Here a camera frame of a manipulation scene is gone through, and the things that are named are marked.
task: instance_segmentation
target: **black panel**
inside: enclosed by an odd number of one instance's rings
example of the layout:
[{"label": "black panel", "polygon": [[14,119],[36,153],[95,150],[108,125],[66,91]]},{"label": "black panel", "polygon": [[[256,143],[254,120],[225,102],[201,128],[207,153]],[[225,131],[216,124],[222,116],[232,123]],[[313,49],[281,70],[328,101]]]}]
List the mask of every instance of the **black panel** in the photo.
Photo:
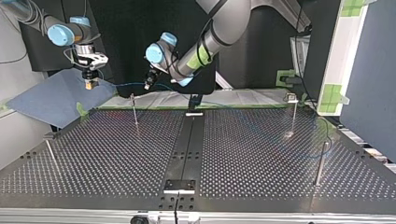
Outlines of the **black panel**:
[{"label": "black panel", "polygon": [[[194,0],[97,0],[91,4],[117,84],[144,80],[149,70],[149,62],[143,58],[146,48],[162,32],[177,36],[177,50],[183,55],[196,42],[208,20]],[[215,86],[214,67],[212,63],[187,88],[171,85],[169,76],[161,77],[160,82],[181,92],[209,94]],[[141,86],[119,88],[123,97],[132,92],[146,93]]]},{"label": "black panel", "polygon": [[275,9],[253,9],[244,35],[219,55],[219,72],[235,88],[273,88],[276,71],[293,68],[295,30]]},{"label": "black panel", "polygon": [[[61,0],[35,0],[45,11],[60,21],[64,21]],[[64,57],[64,49],[55,46],[48,37],[37,30],[20,23],[23,42],[29,54],[32,70],[47,72],[71,68],[71,63]]]},{"label": "black panel", "polygon": [[313,14],[313,30],[304,70],[304,82],[309,95],[318,99],[329,58],[334,27],[341,0],[320,0]]},{"label": "black panel", "polygon": [[396,162],[395,62],[396,2],[369,6],[346,91],[341,121],[364,141]]}]

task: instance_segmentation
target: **white wall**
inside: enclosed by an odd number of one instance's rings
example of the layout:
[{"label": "white wall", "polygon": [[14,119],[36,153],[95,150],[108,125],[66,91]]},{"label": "white wall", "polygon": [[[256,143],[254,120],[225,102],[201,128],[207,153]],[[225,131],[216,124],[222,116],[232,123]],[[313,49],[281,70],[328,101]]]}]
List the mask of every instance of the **white wall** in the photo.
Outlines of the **white wall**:
[{"label": "white wall", "polygon": [[[32,72],[28,57],[16,63],[3,63],[19,59],[25,52],[21,34],[0,12],[0,104],[44,80],[45,74]],[[1,110],[0,106],[0,169],[37,146],[49,131],[48,124],[12,110]]]}]

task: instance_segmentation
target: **metal rod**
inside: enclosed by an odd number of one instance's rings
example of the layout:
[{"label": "metal rod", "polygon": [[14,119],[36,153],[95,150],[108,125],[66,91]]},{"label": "metal rod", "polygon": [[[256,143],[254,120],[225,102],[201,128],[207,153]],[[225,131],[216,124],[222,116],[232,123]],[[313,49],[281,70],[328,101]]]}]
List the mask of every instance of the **metal rod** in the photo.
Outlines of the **metal rod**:
[{"label": "metal rod", "polygon": [[46,140],[46,144],[49,149],[50,156],[52,157],[53,160],[55,160],[55,155],[53,154],[52,147],[50,146],[50,141]]},{"label": "metal rod", "polygon": [[314,185],[316,187],[320,186],[320,179],[321,179],[321,175],[322,175],[322,172],[323,172],[324,159],[325,159],[324,152],[327,151],[328,147],[329,147],[329,143],[328,142],[324,142],[323,143],[323,148],[322,148],[321,153],[320,153],[320,160],[319,160],[317,176],[315,177]]},{"label": "metal rod", "polygon": [[291,131],[294,133],[294,121],[296,120],[296,113],[297,113],[297,104],[298,102],[296,102],[294,104],[294,112],[293,112],[293,123],[291,124]]},{"label": "metal rod", "polygon": [[135,109],[136,103],[134,101],[134,94],[133,93],[131,94],[131,104],[132,104],[132,108],[134,109],[134,124],[137,125],[139,123],[137,122],[137,115],[136,115],[136,109]]}]

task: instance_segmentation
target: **metal bracket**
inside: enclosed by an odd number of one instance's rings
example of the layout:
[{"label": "metal bracket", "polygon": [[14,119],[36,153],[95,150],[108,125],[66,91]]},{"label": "metal bracket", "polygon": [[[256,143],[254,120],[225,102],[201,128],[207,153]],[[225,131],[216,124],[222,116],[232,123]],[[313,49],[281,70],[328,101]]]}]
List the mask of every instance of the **metal bracket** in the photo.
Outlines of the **metal bracket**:
[{"label": "metal bracket", "polygon": [[164,194],[194,194],[195,180],[166,180]]},{"label": "metal bracket", "polygon": [[349,105],[350,99],[345,95],[341,95],[340,104]]},{"label": "metal bracket", "polygon": [[294,70],[296,71],[296,75],[299,77],[304,77],[309,42],[310,37],[308,36],[298,36],[297,42],[295,37],[290,38],[291,55],[293,59]]},{"label": "metal bracket", "polygon": [[364,5],[370,5],[374,2],[376,2],[377,0],[364,0]]},{"label": "metal bracket", "polygon": [[285,99],[288,104],[296,104],[298,103],[297,95],[295,93],[286,93]]},{"label": "metal bracket", "polygon": [[61,135],[61,133],[59,133],[59,132],[57,132],[57,133],[46,133],[46,134],[44,134],[43,139],[44,139],[44,140],[55,140],[55,139],[57,139],[60,135]]},{"label": "metal bracket", "polygon": [[233,86],[228,83],[218,71],[216,71],[216,83],[218,83],[224,91],[231,91],[233,89]]},{"label": "metal bracket", "polygon": [[196,106],[200,105],[202,102],[202,98],[204,96],[202,94],[192,95],[189,100],[189,109],[187,110],[187,117],[195,117],[195,116],[203,116],[204,113],[195,109]]},{"label": "metal bracket", "polygon": [[199,217],[198,213],[191,213],[189,215],[189,220],[187,221],[187,224],[199,224],[201,218]]},{"label": "metal bracket", "polygon": [[160,222],[160,217],[158,215],[151,215],[148,216],[148,223],[150,224],[159,224]]},{"label": "metal bracket", "polygon": [[300,77],[281,77],[280,80],[286,85],[301,85],[303,83]]}]

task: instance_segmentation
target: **blue cloth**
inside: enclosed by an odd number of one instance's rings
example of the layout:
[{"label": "blue cloth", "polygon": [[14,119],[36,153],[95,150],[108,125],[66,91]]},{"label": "blue cloth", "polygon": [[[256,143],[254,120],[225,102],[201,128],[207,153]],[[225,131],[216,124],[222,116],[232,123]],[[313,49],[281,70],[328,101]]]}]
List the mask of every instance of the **blue cloth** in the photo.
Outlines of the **blue cloth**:
[{"label": "blue cloth", "polygon": [[93,90],[85,89],[77,69],[63,70],[45,79],[7,103],[19,113],[64,128],[79,118],[77,103],[88,111],[109,100],[116,91],[113,84],[100,80]]}]

